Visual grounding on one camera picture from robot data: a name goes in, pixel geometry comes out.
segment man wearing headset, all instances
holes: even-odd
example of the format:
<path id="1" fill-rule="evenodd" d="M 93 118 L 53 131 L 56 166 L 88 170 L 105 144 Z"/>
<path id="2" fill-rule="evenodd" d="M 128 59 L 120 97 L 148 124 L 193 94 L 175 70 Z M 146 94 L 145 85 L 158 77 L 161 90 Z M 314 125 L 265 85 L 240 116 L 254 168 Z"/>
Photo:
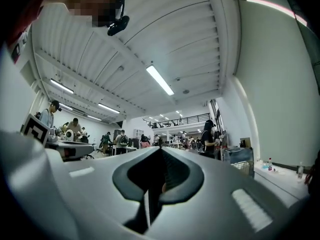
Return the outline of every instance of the man wearing headset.
<path id="1" fill-rule="evenodd" d="M 27 42 L 30 25 L 38 18 L 43 6 L 63 3 L 74 15 L 92 16 L 93 25 L 110 27 L 116 21 L 116 13 L 121 6 L 124 6 L 125 0 L 13 0 L 13 2 L 13 7 L 4 10 L 3 19 L 7 19 L 6 22 L 9 23 L 4 26 L 5 41 L 12 59 L 16 62 Z M 129 18 L 125 17 L 126 22 L 110 35 L 126 28 Z"/>

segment black railing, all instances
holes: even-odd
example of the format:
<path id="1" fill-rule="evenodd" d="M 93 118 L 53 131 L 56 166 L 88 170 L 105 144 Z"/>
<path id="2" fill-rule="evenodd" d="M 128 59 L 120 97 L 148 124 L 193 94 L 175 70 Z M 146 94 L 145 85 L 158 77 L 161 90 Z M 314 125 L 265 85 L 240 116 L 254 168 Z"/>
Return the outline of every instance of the black railing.
<path id="1" fill-rule="evenodd" d="M 167 121 L 161 121 L 161 122 L 151 122 L 144 120 L 145 123 L 152 129 L 156 128 L 164 128 L 164 127 L 171 127 L 171 126 L 182 126 L 182 125 L 188 125 L 192 123 L 200 123 L 205 122 L 210 119 L 210 113 L 206 114 L 199 114 L 189 117 L 181 117 L 179 119 L 173 119 L 173 120 L 167 120 Z"/>

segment black headphones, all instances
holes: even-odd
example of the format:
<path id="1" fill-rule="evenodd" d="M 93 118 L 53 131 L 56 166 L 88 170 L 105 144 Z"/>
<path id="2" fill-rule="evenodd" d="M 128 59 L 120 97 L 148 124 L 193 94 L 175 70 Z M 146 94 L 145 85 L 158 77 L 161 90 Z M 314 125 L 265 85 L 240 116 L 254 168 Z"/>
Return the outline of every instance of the black headphones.
<path id="1" fill-rule="evenodd" d="M 92 23 L 96 27 L 107 27 L 108 36 L 114 36 L 115 34 L 126 29 L 130 18 L 124 16 L 125 11 L 125 0 L 116 0 L 115 4 L 112 4 L 114 8 L 107 8 L 104 10 L 103 15 L 92 19 Z M 121 8 L 120 18 L 116 18 Z"/>

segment black shirt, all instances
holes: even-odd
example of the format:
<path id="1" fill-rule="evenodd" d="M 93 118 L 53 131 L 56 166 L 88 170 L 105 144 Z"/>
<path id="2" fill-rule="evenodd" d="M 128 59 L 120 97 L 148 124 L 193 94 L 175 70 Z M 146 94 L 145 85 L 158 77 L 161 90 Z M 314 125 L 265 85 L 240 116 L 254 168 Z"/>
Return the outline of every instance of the black shirt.
<path id="1" fill-rule="evenodd" d="M 214 138 L 211 135 L 211 132 L 208 130 L 204 130 L 201 134 L 201 142 L 203 147 L 206 146 L 205 141 L 208 141 L 209 143 L 214 143 Z M 205 151 L 214 151 L 215 146 L 207 146 L 205 147 Z"/>

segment white robot head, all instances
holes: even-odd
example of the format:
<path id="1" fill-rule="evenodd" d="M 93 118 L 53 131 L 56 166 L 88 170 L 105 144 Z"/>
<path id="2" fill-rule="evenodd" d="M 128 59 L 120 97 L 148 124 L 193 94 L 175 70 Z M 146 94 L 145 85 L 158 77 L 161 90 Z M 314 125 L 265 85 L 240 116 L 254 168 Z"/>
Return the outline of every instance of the white robot head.
<path id="1" fill-rule="evenodd" d="M 67 130 L 66 131 L 65 140 L 67 142 L 73 142 L 74 141 L 74 131 L 73 130 Z"/>

